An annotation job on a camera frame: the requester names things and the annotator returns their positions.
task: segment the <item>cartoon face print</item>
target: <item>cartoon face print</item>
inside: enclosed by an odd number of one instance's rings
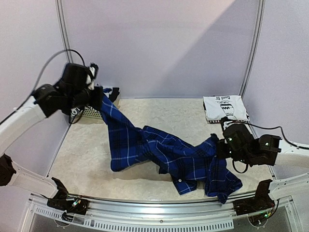
[[[234,107],[230,104],[230,101],[218,101],[221,109],[227,116],[234,116]]]

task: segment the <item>folded white t-shirt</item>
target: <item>folded white t-shirt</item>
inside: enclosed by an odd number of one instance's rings
[[[206,119],[209,122],[220,122],[220,119],[225,116],[231,120],[249,120],[241,96],[203,97],[203,99],[206,109]]]

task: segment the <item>plaid fabric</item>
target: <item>plaid fabric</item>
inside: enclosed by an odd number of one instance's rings
[[[217,135],[192,146],[164,131],[145,126],[136,128],[103,95],[101,115],[108,126],[111,169],[121,171],[135,163],[151,160],[160,174],[169,173],[180,195],[205,182],[207,196],[217,196],[225,203],[228,195],[242,187],[241,181],[226,168],[226,161],[216,157]]]

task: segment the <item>white wall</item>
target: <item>white wall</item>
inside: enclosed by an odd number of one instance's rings
[[[244,95],[252,123],[283,126],[288,139],[309,144],[309,1],[267,0],[258,48]],[[256,130],[263,133],[279,131]],[[305,173],[306,169],[275,166],[278,178]],[[308,195],[294,196],[309,228]]]
[[[54,0],[3,0],[0,9],[1,121],[26,98],[45,61],[63,45]],[[54,83],[65,62],[65,55],[56,58],[40,84]],[[27,131],[6,154],[46,175],[67,128],[66,118],[57,113]],[[14,187],[0,187],[0,231],[18,230],[29,194]]]
[[[63,3],[70,46],[123,98],[239,93],[259,0]]]

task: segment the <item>marble-patterned table surface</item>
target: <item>marble-patterned table surface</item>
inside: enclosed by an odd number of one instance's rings
[[[131,122],[174,134],[198,145],[211,133],[222,138],[219,124],[208,124],[202,99],[127,99],[115,105]],[[107,126],[102,120],[83,117],[69,129],[51,168],[50,176],[60,179],[70,193],[119,200],[199,200],[207,196],[203,183],[197,190],[180,196],[169,174],[158,174],[152,162],[139,163],[121,172],[110,169]],[[271,179],[268,166],[253,166],[238,174],[227,160],[228,169],[242,180],[243,187],[233,194],[256,190],[258,183]],[[243,170],[245,165],[237,162]]]

